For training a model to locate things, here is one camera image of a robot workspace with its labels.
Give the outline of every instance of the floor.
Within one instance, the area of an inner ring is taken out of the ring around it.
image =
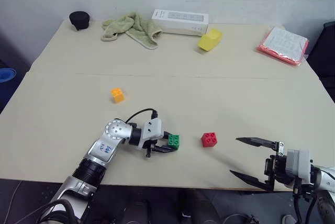
[[[19,181],[0,179],[0,223],[3,223],[13,191]],[[35,223],[39,212],[33,212],[47,203],[57,191],[58,183],[22,181],[8,216],[8,224]],[[166,187],[101,186],[94,198],[94,204],[86,223],[94,220],[117,220],[126,203],[134,196],[146,198],[152,208],[152,223],[179,223],[176,218],[177,196],[180,189]],[[292,194],[253,193],[200,189],[215,206],[221,217],[242,213],[254,215],[260,223],[281,224],[283,215],[294,215]],[[300,201],[301,215],[307,212],[308,203]],[[322,223],[317,209],[314,208],[310,223]]]

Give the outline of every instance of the beige tabletop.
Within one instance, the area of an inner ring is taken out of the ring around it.
[[[103,184],[253,188],[229,170],[266,179],[273,152],[236,137],[284,141],[333,166],[335,105],[307,62],[292,67],[256,52],[269,26],[211,26],[224,37],[203,53],[198,37],[163,34],[147,50],[126,35],[101,42],[99,23],[75,32],[65,21],[0,115],[0,177],[63,182],[108,121],[147,107],[180,135],[179,150],[147,159],[122,145]],[[115,87],[125,94],[119,104],[109,93]],[[216,133],[214,148],[202,147],[204,132]]]

